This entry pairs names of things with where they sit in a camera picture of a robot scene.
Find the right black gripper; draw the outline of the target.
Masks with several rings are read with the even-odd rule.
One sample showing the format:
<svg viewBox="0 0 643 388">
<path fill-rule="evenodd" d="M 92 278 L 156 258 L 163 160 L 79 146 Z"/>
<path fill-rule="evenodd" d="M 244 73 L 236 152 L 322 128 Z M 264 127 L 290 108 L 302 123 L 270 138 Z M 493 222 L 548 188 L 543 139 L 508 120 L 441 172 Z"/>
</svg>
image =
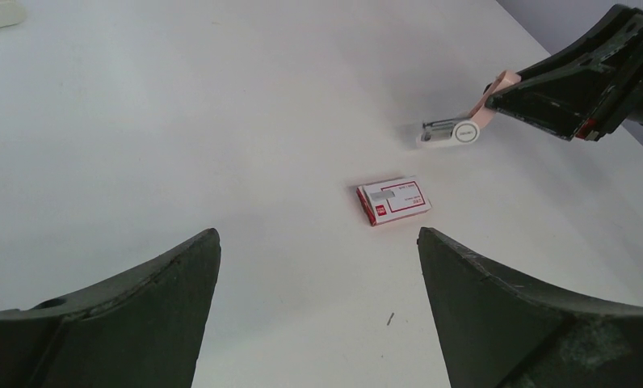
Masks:
<svg viewBox="0 0 643 388">
<path fill-rule="evenodd" d="M 629 4 L 515 4 L 550 53 L 485 88 L 484 107 L 563 140 L 598 141 L 624 120 L 643 126 L 643 10 Z"/>
</svg>

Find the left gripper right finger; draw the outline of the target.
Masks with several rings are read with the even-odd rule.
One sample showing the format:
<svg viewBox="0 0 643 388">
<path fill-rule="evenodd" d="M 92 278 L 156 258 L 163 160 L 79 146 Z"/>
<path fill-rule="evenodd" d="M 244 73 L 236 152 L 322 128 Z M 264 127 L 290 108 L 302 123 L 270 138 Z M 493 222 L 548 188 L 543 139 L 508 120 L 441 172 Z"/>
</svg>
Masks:
<svg viewBox="0 0 643 388">
<path fill-rule="evenodd" d="M 643 387 L 643 307 L 551 285 L 422 228 L 418 253 L 453 387 Z"/>
</svg>

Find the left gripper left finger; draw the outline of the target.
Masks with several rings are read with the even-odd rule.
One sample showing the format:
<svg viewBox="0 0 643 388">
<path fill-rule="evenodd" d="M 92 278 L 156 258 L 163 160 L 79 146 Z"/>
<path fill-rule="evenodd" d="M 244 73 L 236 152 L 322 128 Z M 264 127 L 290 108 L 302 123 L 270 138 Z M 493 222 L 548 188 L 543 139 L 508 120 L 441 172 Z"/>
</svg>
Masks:
<svg viewBox="0 0 643 388">
<path fill-rule="evenodd" d="M 0 387 L 189 387 L 221 264 L 204 230 L 29 310 L 0 311 Z"/>
</svg>

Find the pink white stapler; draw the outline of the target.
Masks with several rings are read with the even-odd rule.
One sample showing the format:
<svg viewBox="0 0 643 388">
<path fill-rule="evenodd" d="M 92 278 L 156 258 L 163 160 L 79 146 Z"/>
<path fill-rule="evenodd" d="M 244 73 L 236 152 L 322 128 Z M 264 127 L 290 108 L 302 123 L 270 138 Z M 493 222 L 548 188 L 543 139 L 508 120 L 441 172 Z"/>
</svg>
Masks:
<svg viewBox="0 0 643 388">
<path fill-rule="evenodd" d="M 521 82 L 521 76 L 505 70 L 487 87 L 477 104 L 465 115 L 446 120 L 422 123 L 417 145 L 421 147 L 446 148 L 474 143 L 481 131 L 494 118 L 496 112 L 485 104 L 494 93 Z"/>
</svg>

